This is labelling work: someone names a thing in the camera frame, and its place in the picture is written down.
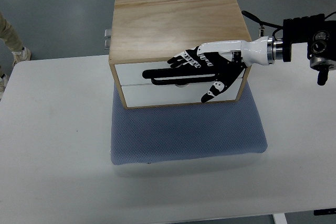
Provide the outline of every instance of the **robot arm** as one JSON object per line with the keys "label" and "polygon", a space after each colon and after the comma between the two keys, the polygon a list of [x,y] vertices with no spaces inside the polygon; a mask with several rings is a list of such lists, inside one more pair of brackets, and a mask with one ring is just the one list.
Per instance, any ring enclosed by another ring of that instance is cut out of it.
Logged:
{"label": "robot arm", "polygon": [[[154,85],[182,86],[214,81],[201,98],[201,102],[207,102],[225,92],[241,72],[252,64],[266,66],[273,64],[275,60],[291,61],[291,45],[307,42],[310,67],[319,71],[318,84],[325,84],[329,70],[336,66],[336,21],[325,21],[332,14],[327,17],[319,14],[285,19],[283,26],[262,22],[245,11],[242,14],[260,24],[259,39],[252,42],[228,40],[205,43],[168,60],[171,68],[146,70],[142,76],[151,79]],[[277,29],[272,37],[263,36],[263,25]],[[283,39],[276,39],[275,33],[281,29]]]}

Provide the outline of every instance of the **black cable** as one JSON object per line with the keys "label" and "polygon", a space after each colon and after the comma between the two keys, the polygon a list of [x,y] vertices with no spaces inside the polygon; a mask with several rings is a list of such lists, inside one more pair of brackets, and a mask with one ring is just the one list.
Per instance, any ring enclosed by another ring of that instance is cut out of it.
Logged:
{"label": "black cable", "polygon": [[277,29],[282,29],[282,26],[279,26],[279,25],[275,25],[275,24],[272,24],[272,23],[268,23],[268,22],[261,21],[257,16],[255,16],[255,15],[253,15],[252,13],[249,13],[249,12],[247,12],[247,11],[245,11],[245,10],[242,11],[242,14],[243,14],[245,17],[247,17],[247,18],[253,20],[254,22],[259,23],[260,26],[265,25],[265,26],[269,26],[269,27],[273,27],[273,28],[277,28]]}
{"label": "black cable", "polygon": [[331,13],[331,14],[329,14],[327,17],[325,17],[324,19],[327,19],[327,18],[329,18],[330,16],[332,16],[332,15],[334,15],[334,14],[336,14],[336,12],[333,12],[333,13]]}
{"label": "black cable", "polygon": [[272,37],[273,37],[275,40],[277,40],[277,38],[275,37],[275,34],[276,34],[278,31],[280,31],[280,30],[282,30],[282,28],[278,28],[278,29],[274,30],[274,32],[272,33]]}

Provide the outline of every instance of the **white table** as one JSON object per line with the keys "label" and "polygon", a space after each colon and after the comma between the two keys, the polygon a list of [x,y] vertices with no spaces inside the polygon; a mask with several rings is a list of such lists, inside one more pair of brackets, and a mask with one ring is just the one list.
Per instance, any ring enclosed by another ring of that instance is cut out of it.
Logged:
{"label": "white table", "polygon": [[318,86],[295,49],[292,63],[254,66],[249,76],[266,152],[151,165],[110,161],[108,56],[19,63],[0,102],[0,223],[178,222],[336,207],[336,73]]}

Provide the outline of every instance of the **white sneaker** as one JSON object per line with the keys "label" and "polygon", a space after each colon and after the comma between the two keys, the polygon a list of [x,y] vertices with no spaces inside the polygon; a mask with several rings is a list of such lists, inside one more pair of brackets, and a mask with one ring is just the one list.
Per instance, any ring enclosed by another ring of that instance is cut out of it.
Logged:
{"label": "white sneaker", "polygon": [[32,56],[32,53],[26,47],[24,47],[24,49],[22,51],[12,52],[12,54],[14,56],[13,67],[21,61],[30,60],[30,57]]}
{"label": "white sneaker", "polygon": [[2,96],[4,95],[7,83],[8,83],[8,76],[4,74],[3,76],[0,77],[0,100]]}

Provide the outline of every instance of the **beige pants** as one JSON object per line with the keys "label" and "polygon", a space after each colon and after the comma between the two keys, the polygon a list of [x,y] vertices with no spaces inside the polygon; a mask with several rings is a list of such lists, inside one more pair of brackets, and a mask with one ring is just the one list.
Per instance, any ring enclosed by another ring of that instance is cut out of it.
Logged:
{"label": "beige pants", "polygon": [[[2,16],[0,12],[0,39],[4,41],[10,51],[22,51],[23,44],[13,26]],[[0,66],[0,77],[3,75]]]}

